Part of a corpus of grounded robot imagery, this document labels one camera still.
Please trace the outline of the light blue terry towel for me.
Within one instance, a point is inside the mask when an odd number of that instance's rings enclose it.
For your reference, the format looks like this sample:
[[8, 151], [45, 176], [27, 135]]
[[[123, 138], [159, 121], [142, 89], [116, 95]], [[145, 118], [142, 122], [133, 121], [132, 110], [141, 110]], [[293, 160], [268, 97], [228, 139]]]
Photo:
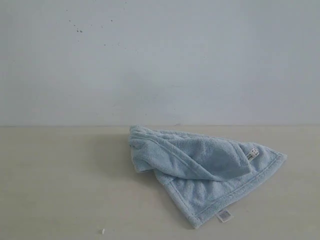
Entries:
[[287, 160], [254, 142], [132, 126], [136, 172], [153, 172], [178, 209], [199, 228], [267, 181]]

